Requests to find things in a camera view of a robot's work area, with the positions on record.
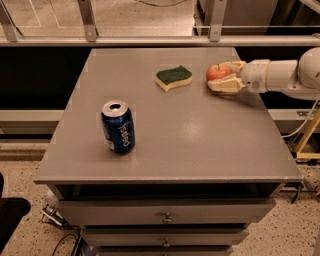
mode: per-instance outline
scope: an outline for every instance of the metal frame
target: metal frame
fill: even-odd
[[[15,26],[11,16],[3,3],[3,0],[0,0],[0,23],[3,27],[5,36],[9,42],[17,42],[21,38],[21,32]]]
[[[220,40],[226,6],[227,0],[206,2],[206,13],[209,13],[208,19],[210,20],[210,41],[218,42]]]
[[[0,38],[1,46],[89,46],[89,47],[246,47],[246,46],[307,46],[319,47],[320,37],[317,36],[221,36],[218,42],[212,42],[206,36],[199,37],[166,37],[166,38],[97,38],[88,42],[86,38],[21,38],[18,42],[9,42]]]
[[[1,46],[92,46],[92,47],[122,47],[122,46],[181,46],[181,47],[215,47],[215,46],[320,46],[320,34],[308,36],[257,36],[257,35],[227,35],[221,36],[222,23],[227,0],[206,1],[206,26],[208,36],[194,37],[99,37],[95,25],[91,0],[77,0],[84,30],[84,38],[23,37],[7,11],[3,0],[0,0],[0,23],[6,38],[0,38]]]
[[[91,0],[78,0],[78,4],[86,39],[88,42],[94,42],[97,39],[98,33],[94,21]]]

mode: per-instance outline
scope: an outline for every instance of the green scouring pad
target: green scouring pad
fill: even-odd
[[[192,73],[180,65],[177,68],[158,72],[155,81],[165,92],[168,92],[172,88],[190,84],[192,82]]]

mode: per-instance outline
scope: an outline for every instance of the speckled floor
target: speckled floor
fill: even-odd
[[[0,143],[0,171],[5,177],[3,197],[19,196],[32,205],[16,229],[2,256],[50,256],[59,240],[75,231],[62,231],[42,223],[48,189],[35,185],[33,175],[45,151],[46,143]],[[317,256],[314,254],[320,228],[320,199],[315,188],[320,184],[320,166],[299,165],[305,176],[305,188],[291,204],[292,192],[280,192],[276,207],[260,222],[249,226],[249,236],[233,246],[232,256]],[[68,237],[55,255],[69,255],[74,238]]]

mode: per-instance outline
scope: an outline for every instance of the black chair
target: black chair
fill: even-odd
[[[0,254],[31,205],[24,198],[2,198],[4,179],[0,173]]]

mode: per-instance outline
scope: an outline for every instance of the drawer handle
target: drawer handle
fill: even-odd
[[[162,220],[163,224],[171,224],[172,223],[172,219],[170,219],[170,213],[166,213],[166,218]]]
[[[162,245],[164,248],[169,248],[171,244],[169,244],[168,238],[164,240],[164,244]]]

